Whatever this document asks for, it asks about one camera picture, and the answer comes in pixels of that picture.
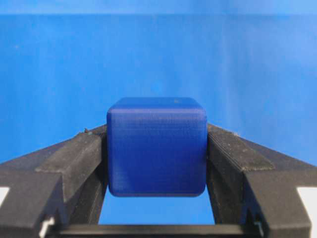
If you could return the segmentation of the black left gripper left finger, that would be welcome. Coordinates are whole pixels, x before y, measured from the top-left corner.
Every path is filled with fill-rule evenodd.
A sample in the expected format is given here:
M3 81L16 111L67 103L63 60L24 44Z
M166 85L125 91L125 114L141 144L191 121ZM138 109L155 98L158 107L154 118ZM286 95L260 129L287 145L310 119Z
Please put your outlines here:
M52 225L97 224L107 187L106 126L0 166L0 235L43 238Z

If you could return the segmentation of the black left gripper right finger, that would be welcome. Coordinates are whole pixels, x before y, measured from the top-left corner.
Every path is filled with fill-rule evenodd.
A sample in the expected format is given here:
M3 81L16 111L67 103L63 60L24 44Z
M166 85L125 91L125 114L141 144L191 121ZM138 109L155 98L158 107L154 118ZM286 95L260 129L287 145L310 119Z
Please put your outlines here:
M207 188L217 224L263 238L317 235L315 166L208 125Z

